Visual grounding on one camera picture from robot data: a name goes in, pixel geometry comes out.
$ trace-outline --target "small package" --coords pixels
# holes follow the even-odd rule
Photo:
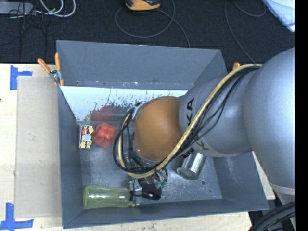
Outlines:
[[[89,125],[80,126],[79,148],[91,149],[93,142],[94,127]]]

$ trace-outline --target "gray metal tray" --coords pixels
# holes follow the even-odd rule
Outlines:
[[[78,126],[86,119],[80,114],[86,113],[85,107],[91,110],[94,103],[103,106],[112,101],[103,95],[98,100],[93,89],[155,90],[163,95],[186,91],[201,80],[227,72],[220,51],[211,49],[58,41],[57,52],[66,85],[58,88],[64,228],[268,209],[251,153],[208,157],[196,181],[177,175],[179,159],[175,159],[167,166],[170,175],[161,200],[144,200],[138,207],[85,209],[85,185],[128,186],[129,179],[113,161],[112,148],[94,145],[83,151],[78,147]],[[123,100],[111,106],[115,113],[112,125],[118,127],[130,105]]]

